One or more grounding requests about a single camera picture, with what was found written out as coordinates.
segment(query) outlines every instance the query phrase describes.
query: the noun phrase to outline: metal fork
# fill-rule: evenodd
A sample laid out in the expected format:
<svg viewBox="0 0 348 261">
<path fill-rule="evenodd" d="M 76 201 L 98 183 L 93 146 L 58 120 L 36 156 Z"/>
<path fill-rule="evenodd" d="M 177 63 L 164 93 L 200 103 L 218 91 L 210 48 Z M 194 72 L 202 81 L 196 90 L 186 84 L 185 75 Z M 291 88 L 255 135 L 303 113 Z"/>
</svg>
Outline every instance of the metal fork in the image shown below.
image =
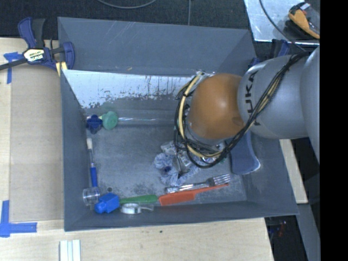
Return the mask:
<svg viewBox="0 0 348 261">
<path fill-rule="evenodd" d="M 181 185 L 179 187 L 167 187 L 165 188 L 165 192 L 167 194 L 170 194 L 172 192 L 183 191 L 183 190 L 214 187 L 216 185 L 223 185 L 223 184 L 229 183 L 230 180 L 231 180 L 231 176 L 229 174 L 224 174 L 224 175 L 219 175 L 215 177 L 210 177 L 205 182 L 202 182 L 202 183 Z"/>
</svg>

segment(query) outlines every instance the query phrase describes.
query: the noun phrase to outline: black cable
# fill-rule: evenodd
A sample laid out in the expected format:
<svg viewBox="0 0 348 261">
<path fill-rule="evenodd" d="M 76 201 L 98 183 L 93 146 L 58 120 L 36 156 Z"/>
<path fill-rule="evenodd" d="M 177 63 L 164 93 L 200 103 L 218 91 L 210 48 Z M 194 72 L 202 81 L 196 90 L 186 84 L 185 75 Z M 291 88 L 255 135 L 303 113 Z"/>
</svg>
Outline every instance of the black cable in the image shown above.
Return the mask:
<svg viewBox="0 0 348 261">
<path fill-rule="evenodd" d="M 187 25 L 190 25 L 190 20 L 191 20 L 191 0 L 189 0 L 189 17 L 188 17 Z"/>
<path fill-rule="evenodd" d="M 287 39 L 289 40 L 293 45 L 295 45 L 297 48 L 299 48 L 302 51 L 306 51 L 305 49 L 303 49 L 301 46 L 299 46 L 295 41 L 289 39 L 289 37 L 287 37 L 281 30 L 280 28 L 277 26 L 277 24 L 274 23 L 274 21 L 272 20 L 272 18 L 269 16 L 269 14 L 267 13 L 265 7 L 263 6 L 262 0 L 259 0 L 261 8 L 264 12 L 264 14 L 266 15 L 266 17 L 268 18 L 268 20 L 272 23 L 272 25 Z"/>
<path fill-rule="evenodd" d="M 107 2 L 105 2 L 103 0 L 97 0 L 97 1 L 99 1 L 100 3 L 102 3 L 102 4 L 106 5 L 106 6 L 109 6 L 109 7 L 123 9 L 123 10 L 132 10 L 132 9 L 140 9 L 140 8 L 149 6 L 152 3 L 156 2 L 157 0 L 152 0 L 152 1 L 148 2 L 148 3 L 146 3 L 146 4 L 139 5 L 139 6 L 132 6 L 132 7 L 117 6 L 117 5 L 113 5 L 113 4 L 107 3 Z"/>
</svg>

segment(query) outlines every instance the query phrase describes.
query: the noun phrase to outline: blue plastic piece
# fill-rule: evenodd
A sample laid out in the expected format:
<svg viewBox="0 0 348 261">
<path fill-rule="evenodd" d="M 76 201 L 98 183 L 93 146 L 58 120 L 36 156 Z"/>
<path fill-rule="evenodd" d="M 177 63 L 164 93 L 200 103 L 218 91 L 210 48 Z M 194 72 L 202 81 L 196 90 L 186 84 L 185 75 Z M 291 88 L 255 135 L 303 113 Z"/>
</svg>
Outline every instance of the blue plastic piece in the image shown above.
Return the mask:
<svg viewBox="0 0 348 261">
<path fill-rule="evenodd" d="M 90 168 L 90 173 L 91 173 L 92 187 L 97 187 L 98 186 L 97 169 L 94 166 L 92 166 Z"/>
<path fill-rule="evenodd" d="M 248 68 L 251 68 L 252 66 L 255 66 L 256 64 L 259 64 L 261 60 L 257 57 L 252 58 L 250 64 L 248 65 Z"/>
<path fill-rule="evenodd" d="M 99 213 L 110 213 L 120 206 L 120 199 L 116 194 L 109 192 L 99 198 L 99 202 L 94 205 L 94 210 Z"/>
<path fill-rule="evenodd" d="M 21 38 L 26 41 L 28 48 L 36 47 L 36 39 L 32 29 L 32 23 L 32 17 L 27 17 L 18 23 L 18 31 Z"/>
<path fill-rule="evenodd" d="M 36 233 L 37 222 L 9 223 L 9 200 L 2 202 L 0 237 L 8 238 L 12 233 Z"/>
<path fill-rule="evenodd" d="M 282 42 L 282 46 L 280 51 L 278 52 L 277 57 L 288 55 L 290 51 L 290 45 L 288 44 L 288 42 L 285 40 L 281 40 L 281 42 Z"/>
<path fill-rule="evenodd" d="M 75 52 L 72 45 L 72 42 L 64 42 L 63 43 L 64 51 L 65 51 L 65 62 L 66 66 L 69 70 L 74 67 L 75 64 Z"/>
<path fill-rule="evenodd" d="M 91 118 L 87 119 L 87 125 L 86 128 L 89 129 L 89 131 L 92 134 L 95 134 L 100 130 L 103 126 L 103 120 L 99 119 L 97 115 L 92 115 Z"/>
<path fill-rule="evenodd" d="M 8 62 L 12 62 L 13 60 L 23 59 L 23 55 L 18 52 L 10 52 L 4 54 L 5 59 Z M 7 84 L 12 82 L 12 68 L 8 68 L 7 70 Z"/>
<path fill-rule="evenodd" d="M 231 158 L 234 174 L 244 175 L 260 168 L 260 161 L 252 148 L 250 131 L 246 132 L 231 150 Z"/>
</svg>

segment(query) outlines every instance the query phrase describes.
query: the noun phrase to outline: orange object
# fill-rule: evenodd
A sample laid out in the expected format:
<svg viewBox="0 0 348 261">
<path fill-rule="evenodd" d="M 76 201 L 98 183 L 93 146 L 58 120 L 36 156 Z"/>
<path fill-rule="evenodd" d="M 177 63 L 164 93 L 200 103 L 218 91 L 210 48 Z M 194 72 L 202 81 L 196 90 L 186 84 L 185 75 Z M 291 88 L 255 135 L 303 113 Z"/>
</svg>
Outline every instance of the orange object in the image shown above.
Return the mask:
<svg viewBox="0 0 348 261">
<path fill-rule="evenodd" d="M 192 201 L 195 199 L 196 194 L 199 194 L 201 192 L 205 192 L 208 190 L 212 190 L 212 189 L 226 187 L 226 186 L 228 186 L 228 183 L 223 185 L 216 185 L 214 187 L 208 187 L 208 188 L 173 192 L 171 194 L 165 194 L 165 195 L 159 196 L 158 201 L 161 204 L 161 206 L 177 204 L 177 203 L 186 202 L 186 201 Z"/>
</svg>

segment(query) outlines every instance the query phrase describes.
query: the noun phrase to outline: clamp handle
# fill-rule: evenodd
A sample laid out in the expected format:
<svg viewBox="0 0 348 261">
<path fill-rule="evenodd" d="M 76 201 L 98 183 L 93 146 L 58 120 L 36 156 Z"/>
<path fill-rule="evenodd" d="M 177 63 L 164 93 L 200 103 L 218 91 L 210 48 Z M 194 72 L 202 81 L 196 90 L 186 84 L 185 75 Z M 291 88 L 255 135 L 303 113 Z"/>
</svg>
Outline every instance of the clamp handle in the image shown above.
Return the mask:
<svg viewBox="0 0 348 261">
<path fill-rule="evenodd" d="M 45 19 L 32 17 L 26 17 L 18 23 L 18 31 L 21 38 L 26 41 L 28 48 L 42 48 L 45 43 L 42 39 L 42 28 L 44 26 Z"/>
</svg>

